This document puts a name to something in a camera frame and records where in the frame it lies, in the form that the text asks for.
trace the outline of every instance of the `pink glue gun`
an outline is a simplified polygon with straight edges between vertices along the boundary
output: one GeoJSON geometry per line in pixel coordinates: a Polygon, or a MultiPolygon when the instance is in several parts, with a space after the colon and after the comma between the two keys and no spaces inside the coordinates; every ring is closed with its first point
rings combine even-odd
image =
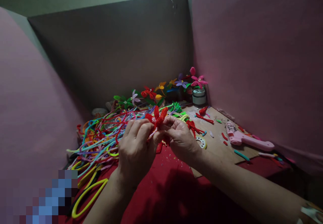
{"type": "Polygon", "coordinates": [[[226,132],[233,145],[240,146],[242,143],[245,143],[266,152],[270,152],[275,148],[274,144],[271,142],[260,141],[237,131],[235,124],[231,121],[226,123],[226,132]]]}

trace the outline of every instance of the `pink pipe cleaner flower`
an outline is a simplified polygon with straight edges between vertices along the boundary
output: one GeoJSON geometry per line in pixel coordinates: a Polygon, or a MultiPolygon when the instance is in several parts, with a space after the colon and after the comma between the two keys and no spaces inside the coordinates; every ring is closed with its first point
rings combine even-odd
{"type": "Polygon", "coordinates": [[[201,89],[203,88],[203,84],[208,84],[207,81],[203,80],[204,76],[201,75],[199,78],[192,76],[192,79],[195,81],[191,84],[191,86],[196,86],[198,85],[201,89]]]}

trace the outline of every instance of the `red pipe cleaner flower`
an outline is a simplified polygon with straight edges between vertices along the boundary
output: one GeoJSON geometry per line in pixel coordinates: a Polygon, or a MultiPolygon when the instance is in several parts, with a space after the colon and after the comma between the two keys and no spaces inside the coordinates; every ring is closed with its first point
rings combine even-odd
{"type": "Polygon", "coordinates": [[[155,93],[154,91],[155,91],[155,88],[148,88],[147,86],[145,86],[145,89],[146,90],[144,90],[144,91],[142,91],[141,92],[141,96],[143,97],[143,98],[146,98],[148,95],[149,95],[149,97],[153,100],[153,99],[155,99],[155,97],[156,97],[156,95],[157,95],[157,93],[155,93]]]}

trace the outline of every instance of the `red cloth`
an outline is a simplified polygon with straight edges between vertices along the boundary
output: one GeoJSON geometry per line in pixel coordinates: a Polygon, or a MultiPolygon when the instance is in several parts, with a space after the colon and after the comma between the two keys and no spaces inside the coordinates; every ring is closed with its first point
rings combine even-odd
{"type": "MultiPolygon", "coordinates": [[[[121,223],[258,223],[205,177],[195,179],[190,167],[174,158],[172,150],[163,146],[133,195],[121,223]]],[[[290,168],[285,164],[281,169],[263,157],[253,158],[251,164],[243,162],[239,166],[266,178],[290,168]]],[[[99,180],[108,178],[115,168],[103,171],[99,180]]],[[[92,191],[81,208],[94,193],[92,191]]],[[[75,220],[67,219],[66,223],[82,223],[85,215],[75,220]]]]}

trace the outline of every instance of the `white container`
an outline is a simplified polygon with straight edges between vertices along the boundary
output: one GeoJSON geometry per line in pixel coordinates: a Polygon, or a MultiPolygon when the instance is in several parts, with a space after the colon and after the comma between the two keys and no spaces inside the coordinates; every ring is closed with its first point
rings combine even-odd
{"type": "Polygon", "coordinates": [[[193,104],[204,105],[206,103],[206,94],[204,89],[193,90],[193,104]]]}

